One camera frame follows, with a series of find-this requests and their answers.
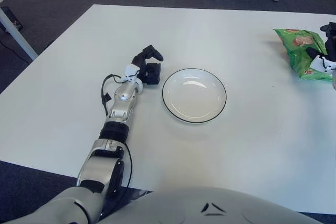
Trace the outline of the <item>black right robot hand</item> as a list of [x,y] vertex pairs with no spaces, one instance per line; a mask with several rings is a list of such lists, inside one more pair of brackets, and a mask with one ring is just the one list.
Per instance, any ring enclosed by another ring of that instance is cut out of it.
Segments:
[[320,27],[321,31],[324,31],[327,37],[325,42],[325,48],[327,53],[324,54],[321,49],[317,50],[311,47],[306,49],[306,53],[311,59],[314,59],[316,56],[325,57],[326,60],[335,62],[335,23],[329,22],[327,25]]

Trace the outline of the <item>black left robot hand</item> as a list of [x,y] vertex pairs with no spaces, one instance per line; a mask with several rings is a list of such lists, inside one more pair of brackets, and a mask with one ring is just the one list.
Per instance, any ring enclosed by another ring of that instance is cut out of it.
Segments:
[[146,60],[150,58],[160,62],[164,60],[163,56],[152,45],[149,45],[133,58],[132,64],[140,68],[137,78],[145,84],[156,85],[160,82],[161,64],[146,63]]

